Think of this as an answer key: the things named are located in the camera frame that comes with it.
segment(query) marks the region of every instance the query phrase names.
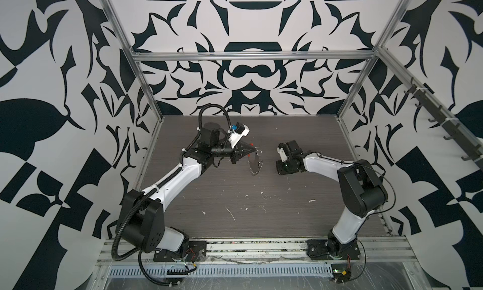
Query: transparent plastic item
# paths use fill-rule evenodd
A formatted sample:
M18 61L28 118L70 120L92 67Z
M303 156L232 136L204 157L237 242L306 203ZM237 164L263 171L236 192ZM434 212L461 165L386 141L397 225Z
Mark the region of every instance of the transparent plastic item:
M252 175L257 175L260 170L262 169L262 159L260 155L262 151L259 148L256 148L255 152L248 155L248 165L250 166L250 173Z
M216 290L216 289L230 289L230 290L251 290L251 289L276 289L276 290L332 290L332 289L376 289L376 290L406 290L413 289L414 283L412 283L408 277L404 263L401 262L380 262L380 263L367 263L366 269L363 275L357 280L345 283L344 285L336 284L330 280L330 276L326 271L312 270L312 272L305 271L300 274L288 274L278 271L276 274L260 275L254 274L257 272L257 267L267 268L266 263L249 264L253 269L246 270L245 274L240 274L242 267L248 267L246 264L219 264L214 262L200 263L198 266L201 268L200 274L188 275L177 286L176 289L180 290ZM278 267L290 267L293 268L302 266L313 266L314 263L277 263L274 264ZM358 274L362 269L363 263L355 263L353 265L354 274ZM156 278L160 278L162 273L167 269L174 269L173 264L159 265L156 263L149 263L145 265L145 268L151 272ZM226 275L222 274L223 266L232 266L238 270L238 275ZM107 282L105 285L106 290L155 290L163 289L165 287L158 287L155 284L150 283L144 276L138 271L139 268L132 265L131 270L127 269L126 265L112 265L109 269L107 276Z

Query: aluminum beam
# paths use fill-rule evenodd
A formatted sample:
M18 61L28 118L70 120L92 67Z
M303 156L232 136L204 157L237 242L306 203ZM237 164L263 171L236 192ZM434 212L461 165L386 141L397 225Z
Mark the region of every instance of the aluminum beam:
M411 0L399 0L396 8L394 9L391 17L389 18L389 21L386 24L386 27L383 30L383 33L381 34L376 44L374 45L374 48L372 49L374 52L381 46L386 45L386 43L389 41L392 34L394 33L394 29L399 24L404 14L406 14L406 11L410 3L411 3ZM368 77L369 73L371 72L376 62L377 62L377 58L372 58L371 60L366 61L365 66L362 68L361 72L359 73L359 76L357 77L353 86L351 87L347 95L347 98L344 100L344 103L341 106L341 109L337 113L337 117L339 117L340 119L344 117L345 113L351 107L352 102L354 101L354 98L359 93L359 90L361 89L362 84L364 83L365 79Z
M179 60L275 60L275 59L368 59L371 50L359 51L253 51L253 52L170 52L139 53L132 56L135 61L179 61Z
M146 81L146 78L144 77L144 74L142 73L142 70L139 67L139 64L136 63L132 57L131 45L121 26L121 22L119 21L117 14L115 13L114 6L112 5L111 0L100 0L100 3L102 5L102 9L104 10L104 14L106 15L107 20L112 25L112 30L114 31L114 34L118 39L119 44L121 45L124 55L128 60L129 66L131 67L131 70L133 71L134 75L139 81L142 92L148 99L149 106L153 110L154 115L156 116L158 121L161 121L161 118L163 117L163 115L161 114L161 111L157 105L157 102L154 99L153 91L151 90L151 87Z

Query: metal rail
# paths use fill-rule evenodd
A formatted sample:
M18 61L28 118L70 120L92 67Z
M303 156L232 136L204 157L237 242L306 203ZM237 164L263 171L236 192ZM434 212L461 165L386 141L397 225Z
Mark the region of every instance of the metal rail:
M275 60L275 59L367 59L373 57L371 50L342 51L253 51L253 52L166 52L132 54L135 61L179 60Z

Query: cable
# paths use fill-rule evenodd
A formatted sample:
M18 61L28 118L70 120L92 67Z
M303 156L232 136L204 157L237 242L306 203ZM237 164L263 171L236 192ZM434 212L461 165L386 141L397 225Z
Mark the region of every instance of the cable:
M111 249L111 256L114 261L122 261L137 251L140 250L140 248L133 248L130 251L126 252L123 255L118 255L117 254L117 249L119 247L119 242L121 241L122 234L124 232L124 229L126 226L129 224L129 221L131 221L132 217L140 210L140 208L146 203L146 201L154 194L156 193L159 188L163 187L166 183L172 180L183 168L178 167L176 171L174 171L172 174L170 174L166 179L164 179L160 184L158 184L157 188L152 189L149 191L146 195L144 195L142 198L139 199L139 201L136 202L136 204L129 210L129 213L126 215L124 218L124 221L119 225L119 229L116 233L116 236L114 238L114 241L112 243L112 249Z
M200 130L198 131L198 134L196 135L196 138L195 139L197 140L198 137L199 137L199 135L201 134L201 129L202 129L202 126L203 126L203 123L202 123L202 115L203 115L203 112L205 110L211 108L211 107L217 107L220 110L222 110L223 111L223 114L226 117L226 121L228 122L228 131L226 132L227 135L226 135L225 143L223 144L223 147L226 147L226 144L228 143L228 138L229 138L228 133L231 132L231 121L230 121L230 116L228 115L228 112L226 111L226 109L223 106L219 105L219 104L207 104L207 105L203 106L202 109L199 111L199 114L198 114L198 128ZM196 140L194 140L193 142L191 142L191 144L189 145L189 147L187 148L187 150L190 149L193 146L193 144L195 143Z
M138 254L139 269L141 269L142 275L144 275L144 277L146 277L148 281L150 281L151 283L156 284L158 286L164 286L164 287L178 286L181 283L181 281L178 281L176 284L173 284L172 282L164 282L164 281L154 279L152 276L150 276L148 274L146 269L144 269L144 266L142 265L141 255L142 255L142 250L140 250L139 254ZM176 275L188 275L189 273L196 271L196 269L197 269L196 264L193 263L193 266L194 266L193 269L188 269L188 267L186 266L186 269L188 269L188 270L183 271L183 272L176 272Z
M354 277L352 279L349 279L349 280L345 281L344 283L348 283L348 282L351 282L351 281L354 281L354 280L358 279L364 273L364 271L366 269L366 264L367 264L366 249L364 248L364 245L362 245L362 242L360 240L358 240L358 241L361 244L362 249L364 250L364 267L362 267L362 271L361 271L361 273L359 273L358 276L356 276L356 277Z
M221 160L223 160L224 158L225 157L221 157L220 160L218 161L218 164L217 165L215 165L214 162L213 162L213 166L216 167L216 168L218 168L220 166Z
M323 156L323 155L321 155L319 152L315 152L315 153L317 154L317 156L318 156L319 158L323 158L323 159L327 159L327 160L332 160L332 161L334 160L334 159L331 159L331 158L324 157L324 156ZM377 173L377 174L378 174L379 176L381 176L381 177L382 177L384 180L386 180L386 181L388 182L389 186L391 187L392 191L393 191L393 194L394 194L394 202L393 202L392 206L391 206L389 209L386 209L386 210L383 210L383 211L380 211L380 212L375 212L375 213L372 213L372 214L368 215L368 216L366 217L366 219L368 219L368 218L369 218L371 215L373 215L373 214L382 214L382 213L387 212L387 211L389 211L389 210L391 210L391 209L393 209L393 208L394 208L394 206L395 206L395 201L396 201L396 196L395 196L395 190L394 190L394 186L392 186L391 182L390 182L390 181L389 181L389 180L388 180L386 177L384 177L384 175L383 175L382 173L380 173L380 172L376 171L375 169L373 169L372 167L369 167L369 166L365 166L365 165L362 165L362 164L359 164L359 163L355 163L355 162L352 162L352 161L344 161L344 160L341 160L341 164L345 164L345 163L347 163L347 164L352 164L352 165L358 165L358 166L362 166L362 167L365 167L365 168L369 168L371 171L373 171L373 172Z
M362 165L362 164L359 164L359 163L353 163L353 165L358 165L358 166L362 166L362 167L365 167L365 168L369 168L370 170L374 171L375 173L378 173L378 174L379 174L379 175L380 175L380 176L381 176L381 177L382 177L384 180L386 180L386 181L388 182L388 184L389 184L389 186L391 187L391 189L392 189L392 191L393 191L393 194L394 194L394 202L393 202L392 206L391 206L389 209L386 209L386 210L383 210L383 211L380 211L380 212L375 212L375 213L372 213L372 214L368 215L368 216L366 217L366 219L368 219L368 218L369 218L371 215L373 215L373 214L382 214L382 213L384 213L384 212L387 212L387 211L389 211L389 210L393 209L393 208L394 208L394 206L395 206L395 199L396 199L396 196L395 196L395 190L394 190L394 187L392 186L391 182L390 182L390 181L389 181L389 180L388 180L386 177L384 177L382 173L380 173L380 172L376 171L376 170L375 170L375 169L373 169L372 167L365 166L365 165Z

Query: white paint splatter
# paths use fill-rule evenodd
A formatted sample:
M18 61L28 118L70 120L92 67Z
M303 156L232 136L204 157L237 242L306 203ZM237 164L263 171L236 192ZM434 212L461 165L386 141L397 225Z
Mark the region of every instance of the white paint splatter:
M231 211L226 206L225 206L225 208L231 214L231 217L233 218L233 220L236 222L235 217L232 215Z

